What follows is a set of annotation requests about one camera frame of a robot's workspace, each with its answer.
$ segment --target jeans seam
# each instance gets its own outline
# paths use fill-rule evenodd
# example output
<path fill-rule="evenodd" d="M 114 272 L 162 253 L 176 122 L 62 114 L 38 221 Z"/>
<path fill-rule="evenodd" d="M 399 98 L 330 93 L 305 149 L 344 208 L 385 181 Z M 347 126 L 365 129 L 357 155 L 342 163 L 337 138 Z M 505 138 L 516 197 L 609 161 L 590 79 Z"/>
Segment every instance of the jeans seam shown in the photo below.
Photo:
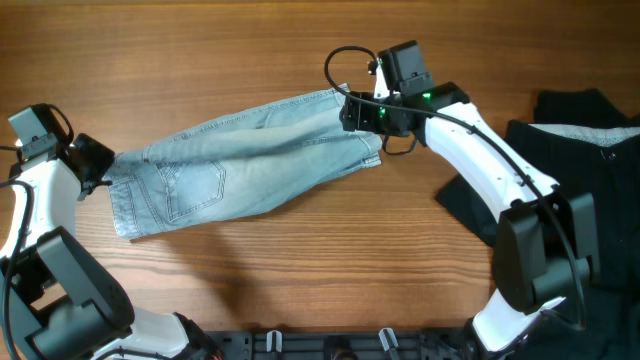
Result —
<path fill-rule="evenodd" d="M 121 181 L 120 183 L 114 184 L 114 185 L 125 185 L 127 187 L 126 191 L 127 191 L 127 194 L 129 195 L 129 205 L 131 205 L 131 214 L 132 214 L 132 217 L 133 217 L 133 225 L 136 228 L 135 234 L 123 234 L 120 231 L 121 228 L 118 226 L 118 216 L 116 214 L 116 207 L 112 206 L 111 213 L 113 214 L 113 226 L 116 229 L 116 233 L 118 233 L 118 236 L 120 236 L 120 237 L 138 237 L 138 236 L 142 236 L 142 232 L 140 231 L 140 226 L 138 226 L 138 220 L 137 220 L 137 217 L 136 217 L 136 208 L 135 208 L 135 204 L 133 203 L 133 196 L 131 195 L 131 188 L 129 187 L 129 183 Z"/>
<path fill-rule="evenodd" d="M 138 226 L 138 217 L 136 216 L 136 204 L 133 202 L 133 195 L 131 194 L 131 188 L 129 187 L 129 183 L 125 183 L 127 185 L 127 192 L 129 193 L 129 202 L 131 203 L 131 214 L 133 216 L 133 225 L 136 227 L 136 236 L 142 236 L 142 232 L 140 231 L 140 227 Z"/>
<path fill-rule="evenodd" d="M 335 98 L 335 94 L 336 93 L 338 93 L 338 92 L 335 91 L 335 89 L 330 89 L 330 90 L 326 90 L 326 91 L 321 92 L 321 93 L 319 93 L 317 95 L 314 95 L 314 96 L 303 97 L 301 99 L 292 100 L 292 101 L 285 102 L 285 103 L 280 103 L 280 104 L 277 104 L 277 105 L 265 105 L 265 106 L 262 106 L 262 107 L 260 107 L 258 109 L 255 109 L 254 111 L 252 111 L 250 113 L 243 114 L 241 116 L 237 116 L 237 117 L 234 117 L 234 118 L 231 118 L 231 119 L 227 119 L 227 120 L 222 121 L 222 122 L 214 122 L 212 124 L 209 124 L 207 126 L 204 126 L 204 127 L 200 128 L 200 129 L 196 130 L 193 133 L 181 134 L 181 135 L 175 136 L 173 138 L 173 141 L 188 140 L 188 139 L 196 136 L 197 134 L 203 134 L 203 133 L 209 132 L 211 130 L 214 130 L 214 129 L 217 129 L 219 127 L 222 127 L 222 126 L 237 122 L 239 120 L 246 119 L 246 118 L 254 116 L 256 114 L 261 114 L 261 113 L 263 113 L 265 111 L 279 110 L 279 109 L 283 109 L 283 108 L 286 108 L 286 107 L 307 103 L 307 102 L 309 102 L 311 100 L 315 100 L 315 99 L 318 99 L 318 98 L 321 98 L 321 97 L 326 97 L 326 96 L 331 96 L 331 95 L 334 95 L 334 98 Z"/>
<path fill-rule="evenodd" d="M 118 179 L 116 181 L 112 181 L 111 185 L 109 185 L 109 186 L 120 185 L 120 184 L 123 184 L 123 183 L 127 183 L 129 181 L 132 181 L 132 180 L 133 180 L 133 178 L 131 176 L 125 176 L 125 177 L 122 177 L 122 178 L 120 178 L 120 179 Z"/>
<path fill-rule="evenodd" d="M 151 197 L 147 192 L 147 188 L 144 186 L 144 182 L 140 178 L 140 175 L 138 174 L 137 171 L 135 172 L 135 178 L 136 178 L 136 182 L 138 183 L 138 186 L 140 186 L 140 192 L 142 193 L 142 196 L 144 197 L 144 200 L 147 203 L 147 207 L 149 208 L 149 211 L 151 212 L 151 216 L 153 216 L 153 220 L 155 220 L 156 225 L 158 225 L 161 231 L 167 231 L 164 224 L 162 224 L 162 220 L 158 215 L 158 211 L 156 207 L 153 205 L 153 202 L 151 201 Z"/>

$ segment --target black garment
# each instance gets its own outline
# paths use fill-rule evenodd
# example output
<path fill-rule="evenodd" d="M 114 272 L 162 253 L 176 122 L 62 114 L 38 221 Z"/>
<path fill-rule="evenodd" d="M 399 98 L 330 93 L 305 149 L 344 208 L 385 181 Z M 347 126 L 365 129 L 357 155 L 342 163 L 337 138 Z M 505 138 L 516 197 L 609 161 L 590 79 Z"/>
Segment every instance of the black garment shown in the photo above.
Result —
<path fill-rule="evenodd" d="M 602 129 L 634 126 L 597 89 L 580 92 L 542 91 L 538 95 L 533 117 L 536 124 L 565 124 Z"/>
<path fill-rule="evenodd" d="M 599 128 L 631 123 L 596 90 L 543 92 L 539 100 L 536 123 Z M 640 136 L 600 147 L 512 121 L 505 140 L 562 186 L 592 193 L 601 261 L 600 283 L 585 289 L 588 329 L 572 333 L 546 323 L 529 336 L 528 345 L 514 358 L 635 358 L 632 353 L 640 358 L 633 349 L 640 342 Z M 495 245 L 495 220 L 462 177 L 445 186 L 436 199 L 482 241 Z M 575 318 L 572 299 L 561 310 Z"/>

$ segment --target stitching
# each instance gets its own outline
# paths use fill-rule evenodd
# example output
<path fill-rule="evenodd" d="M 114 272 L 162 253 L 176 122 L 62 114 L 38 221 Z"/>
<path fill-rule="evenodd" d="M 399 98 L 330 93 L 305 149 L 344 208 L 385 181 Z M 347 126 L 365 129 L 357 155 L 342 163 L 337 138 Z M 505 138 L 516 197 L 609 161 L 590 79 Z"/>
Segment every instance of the stitching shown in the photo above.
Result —
<path fill-rule="evenodd" d="M 174 214 L 174 209 L 173 208 L 169 208 L 169 220 L 170 221 L 174 221 L 176 219 L 179 219 L 183 216 L 189 215 L 195 211 L 198 211 L 200 209 L 203 209 L 205 207 L 211 206 L 217 202 L 219 202 L 220 200 L 222 200 L 222 198 L 224 197 L 224 184 L 227 178 L 227 171 L 225 170 L 225 168 L 222 166 L 222 164 L 220 164 L 217 161 L 209 161 L 211 163 L 211 165 L 215 166 L 216 169 L 218 170 L 218 173 L 220 174 L 220 181 L 218 182 L 218 192 L 216 194 L 215 197 L 212 197 L 198 205 L 192 206 L 186 210 L 183 211 L 175 211 Z"/>
<path fill-rule="evenodd" d="M 194 137 L 194 136 L 196 136 L 198 134 L 209 132 L 209 131 L 211 131 L 213 129 L 217 129 L 217 128 L 221 127 L 221 126 L 228 125 L 228 124 L 237 122 L 237 121 L 242 120 L 242 119 L 246 119 L 248 117 L 251 117 L 251 116 L 254 116 L 254 115 L 257 115 L 257 114 L 261 114 L 261 113 L 263 113 L 265 111 L 278 110 L 278 109 L 283 109 L 283 108 L 290 107 L 290 106 L 293 106 L 293 105 L 299 105 L 299 104 L 307 103 L 307 102 L 309 102 L 311 100 L 315 100 L 315 99 L 318 99 L 318 98 L 321 98 L 321 97 L 326 97 L 328 95 L 333 95 L 335 93 L 337 93 L 337 91 L 335 91 L 334 89 L 330 89 L 330 90 L 318 93 L 318 94 L 313 95 L 313 96 L 306 96 L 305 97 L 303 95 L 302 98 L 296 99 L 296 100 L 291 100 L 289 102 L 284 102 L 284 103 L 275 104 L 275 105 L 263 105 L 262 107 L 260 107 L 258 109 L 255 109 L 255 111 L 252 111 L 252 112 L 249 112 L 249 113 L 246 113 L 246 114 L 242 114 L 242 115 L 240 115 L 238 117 L 227 119 L 227 120 L 224 120 L 224 121 L 221 121 L 221 122 L 215 121 L 215 122 L 213 122 L 213 123 L 211 123 L 209 125 L 206 125 L 206 126 L 200 128 L 198 130 L 195 130 L 194 132 L 183 133 L 181 135 L 175 136 L 173 138 L 173 141 L 178 141 L 180 139 L 188 140 L 188 139 L 190 139 L 190 138 L 192 138 L 192 137 Z"/>
<path fill-rule="evenodd" d="M 147 188 L 144 186 L 144 182 L 142 181 L 142 178 L 140 176 L 140 174 L 138 174 L 138 172 L 135 172 L 135 178 L 136 181 L 138 182 L 138 186 L 140 187 L 140 192 L 142 192 L 142 196 L 144 196 L 144 200 L 147 202 L 147 207 L 149 208 L 149 211 L 151 212 L 151 216 L 153 216 L 153 220 L 156 221 L 156 224 L 158 225 L 158 227 L 160 228 L 161 231 L 167 231 L 166 227 L 164 226 L 164 224 L 162 224 L 162 220 L 160 219 L 160 216 L 158 215 L 158 211 L 156 209 L 156 207 L 153 205 L 153 202 L 151 201 L 151 197 L 149 196 L 149 193 L 147 192 Z"/>
<path fill-rule="evenodd" d="M 136 228 L 136 236 L 141 236 L 142 232 L 140 231 L 140 227 L 138 226 L 138 217 L 136 216 L 136 207 L 133 203 L 133 195 L 131 194 L 131 188 L 129 188 L 129 184 L 125 183 L 127 186 L 127 193 L 129 194 L 129 203 L 131 204 L 131 213 L 133 214 L 133 225 Z"/>

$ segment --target wooden table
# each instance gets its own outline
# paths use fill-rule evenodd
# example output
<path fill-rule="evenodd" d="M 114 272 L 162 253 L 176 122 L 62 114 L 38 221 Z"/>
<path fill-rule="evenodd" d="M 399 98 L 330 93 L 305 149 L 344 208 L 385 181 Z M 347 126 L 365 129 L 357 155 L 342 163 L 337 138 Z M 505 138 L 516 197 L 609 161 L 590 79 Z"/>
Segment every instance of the wooden table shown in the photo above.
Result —
<path fill-rule="evenodd" d="M 597 87 L 629 115 L 639 110 L 634 1 L 139 2 L 0 8 L 0 118 L 55 103 L 76 132 L 133 150 L 328 88 L 322 66 L 338 46 L 410 39 L 436 81 L 459 84 L 499 133 L 530 119 L 539 89 Z M 370 91 L 366 60 L 341 55 L 333 74 Z M 0 129 L 0 143 L 15 141 L 6 120 Z M 207 330 L 461 325 L 493 291 L 492 251 L 434 200 L 456 172 L 429 150 L 382 158 L 269 214 L 132 243 L 116 236 L 100 189 L 78 205 L 77 236 L 136 306 Z M 3 176 L 13 160 L 0 156 Z M 4 190 L 1 237 L 12 211 Z"/>

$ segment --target denim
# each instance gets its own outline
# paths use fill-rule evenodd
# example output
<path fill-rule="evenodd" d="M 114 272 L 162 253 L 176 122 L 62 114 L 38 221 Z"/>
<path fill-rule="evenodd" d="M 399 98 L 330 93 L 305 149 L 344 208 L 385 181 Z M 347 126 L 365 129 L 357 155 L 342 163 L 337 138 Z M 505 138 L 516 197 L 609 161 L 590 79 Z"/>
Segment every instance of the denim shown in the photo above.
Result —
<path fill-rule="evenodd" d="M 125 239 L 265 213 L 320 184 L 379 165 L 377 135 L 345 132 L 335 90 L 226 115 L 118 154 L 111 181 Z"/>

